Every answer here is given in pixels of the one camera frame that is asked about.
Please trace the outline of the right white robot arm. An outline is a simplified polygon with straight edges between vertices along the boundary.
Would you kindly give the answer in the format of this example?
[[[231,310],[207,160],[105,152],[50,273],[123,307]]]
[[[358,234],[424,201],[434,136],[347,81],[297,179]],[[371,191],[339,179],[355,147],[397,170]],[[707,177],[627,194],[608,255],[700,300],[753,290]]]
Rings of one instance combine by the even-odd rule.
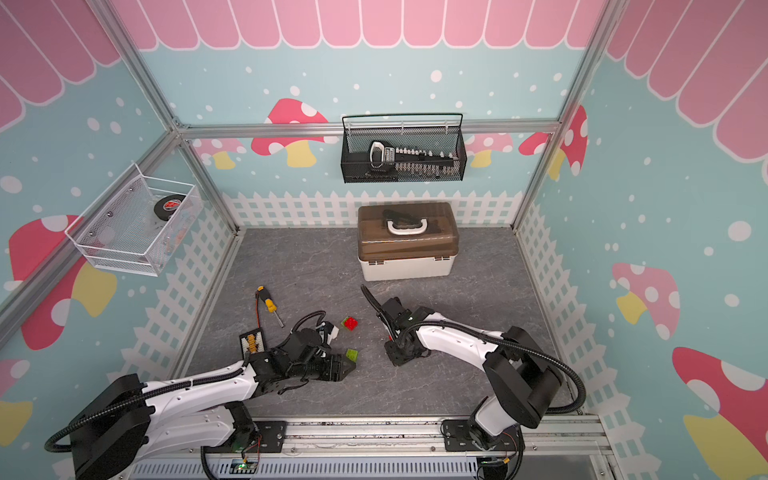
[[[533,429],[546,415],[573,410],[571,405],[553,404],[564,384],[562,364],[542,352],[525,330],[470,327],[427,307],[411,311],[398,298],[369,303],[388,332],[385,350],[394,365],[442,352],[485,374],[493,394],[468,420],[479,441],[494,440],[516,426]]]

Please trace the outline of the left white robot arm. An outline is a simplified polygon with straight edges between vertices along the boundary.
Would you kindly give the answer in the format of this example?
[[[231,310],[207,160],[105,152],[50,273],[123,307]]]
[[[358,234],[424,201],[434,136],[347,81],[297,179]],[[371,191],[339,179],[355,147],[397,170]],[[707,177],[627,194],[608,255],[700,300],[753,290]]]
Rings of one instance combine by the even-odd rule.
[[[340,382],[356,367],[331,349],[328,322],[292,331],[265,351],[247,349],[232,365],[182,379],[113,381],[68,425],[78,479],[111,479],[133,463],[183,449],[254,451],[265,440],[247,401],[310,381]]]

